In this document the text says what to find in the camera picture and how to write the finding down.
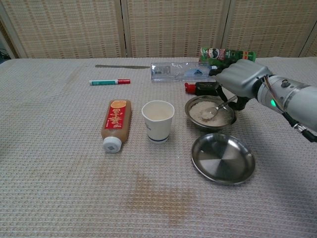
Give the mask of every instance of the bottle label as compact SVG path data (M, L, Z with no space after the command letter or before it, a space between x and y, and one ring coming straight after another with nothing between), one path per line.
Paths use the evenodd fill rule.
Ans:
M105 129L122 129L125 115L126 101L113 101L110 105Z

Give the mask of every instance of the red bottle cap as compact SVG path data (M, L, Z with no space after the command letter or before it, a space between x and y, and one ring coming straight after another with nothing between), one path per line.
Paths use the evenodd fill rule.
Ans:
M195 94L196 92L196 85L185 83L185 92L190 94Z
M130 79L118 79L118 84L129 84Z

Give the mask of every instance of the paper cup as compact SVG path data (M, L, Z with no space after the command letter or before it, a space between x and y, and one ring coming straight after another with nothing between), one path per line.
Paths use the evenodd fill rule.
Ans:
M142 107L142 115L151 142L162 144L168 140L174 113L173 105L165 101L150 101Z

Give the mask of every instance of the stainless steel bowl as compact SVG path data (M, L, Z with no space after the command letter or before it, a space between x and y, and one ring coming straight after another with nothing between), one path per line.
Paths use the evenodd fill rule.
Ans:
M203 135L194 142L191 153L197 170L218 183L242 183L255 169L256 163L250 149L230 135Z
M222 109L220 109L220 110L223 110L229 117L229 120L224 125L221 125L221 126L209 126L209 125L205 125L205 124L199 123L198 121L196 121L195 119L193 119L190 116L189 111L191 110L191 108L194 105L196 105L199 102L203 102L203 101L214 102L214 103L216 103L218 105L223 103L221 98L215 97L215 96L208 96L208 95L203 95L203 96L198 96L198 97L192 98L186 103L186 105L185 105L185 113L186 113L187 117L200 130L216 132L216 131L219 131L220 129L224 129L224 128L232 125L236 121L236 116L235 116L235 113L234 113L233 109L230 108L227 105L227 106L224 106Z

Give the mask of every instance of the metal spoon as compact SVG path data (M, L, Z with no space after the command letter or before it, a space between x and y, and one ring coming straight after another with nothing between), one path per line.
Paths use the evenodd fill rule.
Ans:
M233 96L232 98L228 99L227 102L221 103L218 107L214 108L214 107L210 107L207 108L205 110L202 111L202 119L204 120L211 120L212 118L214 118L217 113L218 110L223 108L224 106L226 106L228 103L234 101L237 99L237 96Z

